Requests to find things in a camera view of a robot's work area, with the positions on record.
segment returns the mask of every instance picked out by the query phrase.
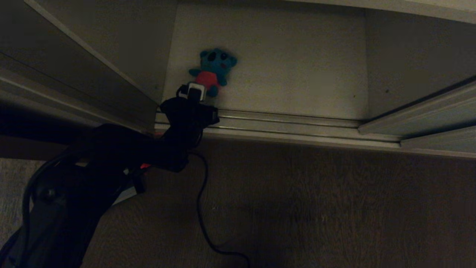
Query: brown carpet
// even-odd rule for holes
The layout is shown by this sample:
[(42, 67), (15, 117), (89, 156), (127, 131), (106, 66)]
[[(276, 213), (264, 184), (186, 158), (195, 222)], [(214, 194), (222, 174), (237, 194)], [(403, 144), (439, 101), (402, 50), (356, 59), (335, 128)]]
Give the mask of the brown carpet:
[[(237, 141), (200, 151), (210, 236), (252, 267), (476, 267), (474, 160)], [(0, 160), (0, 243), (40, 164), (15, 161)], [(82, 267), (245, 267), (203, 239), (203, 170), (194, 156), (180, 174), (152, 170), (147, 193), (104, 215)]]

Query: cable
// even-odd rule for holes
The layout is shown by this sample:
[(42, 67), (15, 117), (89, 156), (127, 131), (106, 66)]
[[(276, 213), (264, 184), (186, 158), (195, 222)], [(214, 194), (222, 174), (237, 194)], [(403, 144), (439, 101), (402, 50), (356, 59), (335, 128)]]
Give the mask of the cable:
[(32, 195), (33, 191), (33, 186), (35, 185), (38, 177), (46, 171), (48, 168), (56, 165), (58, 162), (61, 160), (64, 160), (67, 157), (77, 155), (80, 153), (83, 153), (84, 150), (82, 151), (71, 151), (67, 153), (62, 153), (58, 155), (57, 157), (53, 158), (52, 160), (44, 163), (34, 174), (31, 176), (30, 180), (27, 183), (27, 186), (25, 187), (25, 192), (23, 193), (23, 200), (21, 204), (22, 208), (22, 216), (23, 216), (23, 226), (22, 228), (25, 229), (25, 237), (23, 240), (23, 245), (21, 249), (21, 254), (20, 254), (20, 262), (17, 263), (17, 267), (22, 267), (22, 265), (25, 262), (26, 259), (26, 254), (28, 251), (28, 242), (30, 239), (30, 197)]
[(246, 256), (245, 254), (243, 253), (239, 253), (239, 252), (232, 252), (232, 251), (222, 251), (222, 250), (219, 250), (217, 248), (217, 246), (215, 246), (215, 244), (213, 244), (213, 242), (211, 241), (210, 237), (208, 236), (208, 232), (207, 232), (207, 229), (205, 228), (205, 224), (203, 222), (203, 216), (202, 216), (202, 208), (201, 208), (201, 205), (200, 205), (200, 200), (201, 200), (201, 197), (203, 195), (203, 192), (205, 191), (205, 187), (207, 186), (207, 181), (208, 181), (208, 163), (207, 163), (207, 160), (205, 159), (205, 157), (201, 154), (198, 154), (198, 153), (189, 153), (190, 155), (195, 155), (197, 156), (198, 158), (200, 158), (202, 161), (203, 161), (203, 165), (205, 167), (205, 177), (203, 178), (203, 184), (202, 184), (202, 188), (200, 189), (200, 192), (198, 193), (198, 197), (197, 197), (197, 215), (198, 215), (198, 222), (200, 223), (200, 228), (202, 229), (202, 233), (203, 233), (203, 237), (205, 238), (205, 240), (207, 241), (208, 245), (210, 246), (210, 248), (215, 251), (216, 253), (218, 254), (222, 254), (222, 255), (227, 255), (227, 256), (238, 256), (238, 257), (241, 257), (243, 259), (245, 259), (246, 261), (246, 264), (247, 264), (247, 267), (250, 268), (251, 267), (251, 263), (249, 261), (249, 258), (248, 256)]
[(177, 92), (175, 92), (175, 96), (178, 98), (180, 97), (180, 93), (187, 95), (188, 92), (188, 85), (181, 85), (178, 89)]
[(202, 131), (200, 132), (200, 136), (198, 137), (197, 142), (193, 145), (192, 148), (197, 148), (198, 145), (200, 145), (200, 143), (201, 143), (201, 141), (202, 141), (202, 137), (203, 137), (203, 129), (202, 129)]

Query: stuffed toy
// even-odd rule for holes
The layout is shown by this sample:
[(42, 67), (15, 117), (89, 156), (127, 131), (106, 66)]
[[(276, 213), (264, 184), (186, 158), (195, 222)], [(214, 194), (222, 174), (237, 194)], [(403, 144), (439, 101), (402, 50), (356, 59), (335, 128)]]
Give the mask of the stuffed toy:
[(207, 88), (207, 96), (216, 97), (221, 86), (227, 85), (226, 75), (237, 64), (237, 59), (228, 53), (215, 48), (200, 53), (199, 69), (191, 69), (189, 73), (195, 76), (195, 83)]

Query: robotic arm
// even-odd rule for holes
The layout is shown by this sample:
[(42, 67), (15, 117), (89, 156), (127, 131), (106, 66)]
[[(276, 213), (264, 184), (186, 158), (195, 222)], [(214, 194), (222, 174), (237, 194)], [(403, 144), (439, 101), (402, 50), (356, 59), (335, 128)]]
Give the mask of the robotic arm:
[(170, 122), (161, 139), (106, 124), (42, 166), (26, 187), (23, 226), (1, 249), (0, 267), (80, 267), (99, 219), (144, 173), (141, 165), (180, 172), (203, 129), (219, 122), (217, 108), (200, 104), (197, 95), (191, 91), (160, 106)]

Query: wall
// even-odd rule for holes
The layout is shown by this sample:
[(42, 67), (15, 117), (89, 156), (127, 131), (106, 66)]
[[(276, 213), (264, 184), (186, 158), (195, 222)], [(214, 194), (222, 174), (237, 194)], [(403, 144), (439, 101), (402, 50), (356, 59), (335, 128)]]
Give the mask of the wall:
[(476, 24), (366, 10), (370, 117), (476, 75)]
[(176, 0), (25, 2), (160, 103)]
[(285, 1), (182, 1), (164, 99), (194, 78), (203, 50), (238, 63), (213, 100), (220, 109), (367, 119), (362, 9)]

